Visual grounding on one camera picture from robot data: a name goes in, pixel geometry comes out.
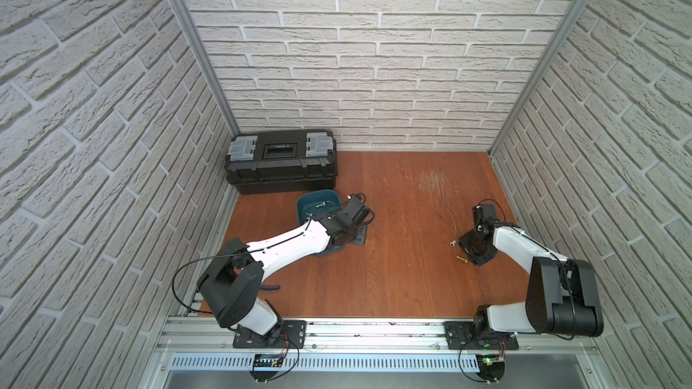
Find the black toolbox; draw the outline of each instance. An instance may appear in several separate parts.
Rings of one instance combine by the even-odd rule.
[[[333,188],[336,142],[328,130],[241,134],[230,143],[224,167],[240,194]]]

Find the wooden floor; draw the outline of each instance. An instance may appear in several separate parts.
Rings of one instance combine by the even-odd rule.
[[[515,221],[485,153],[340,152],[338,162],[335,191],[342,200],[366,194],[376,220],[365,246],[308,256],[268,278],[265,285],[281,290],[260,296],[279,314],[469,317],[479,305],[525,299],[528,275],[509,257],[475,267],[449,245],[473,228],[471,208],[481,199],[497,200]],[[241,195],[224,241],[296,228],[302,194]]]

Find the white brick wall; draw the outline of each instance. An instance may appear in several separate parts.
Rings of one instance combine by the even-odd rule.
[[[135,387],[229,131],[167,0],[0,8],[0,388]]]
[[[319,126],[340,148],[464,151],[488,149],[569,1],[187,5],[242,131]]]
[[[618,387],[692,384],[689,0],[591,0],[493,158],[521,224],[589,260]]]

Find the dark blue plastic bin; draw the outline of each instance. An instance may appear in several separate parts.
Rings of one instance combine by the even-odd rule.
[[[339,194],[331,189],[321,189],[301,195],[296,202],[298,210],[298,225],[303,225],[310,218],[309,214],[317,215],[341,205]]]

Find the robotic arm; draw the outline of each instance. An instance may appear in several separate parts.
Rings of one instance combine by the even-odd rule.
[[[358,195],[343,208],[315,215],[297,229],[273,238],[244,244],[229,240],[197,281],[219,326],[249,330],[255,346],[266,347],[286,332],[284,321],[265,300],[257,298],[259,286],[272,273],[306,255],[336,251],[347,243],[365,240],[374,212]]]
[[[474,338],[497,332],[601,334],[601,304],[590,263],[552,251],[511,222],[499,221],[492,204],[477,205],[473,217],[475,228],[459,238],[467,260],[482,266],[502,251],[529,273],[526,301],[479,307]]]

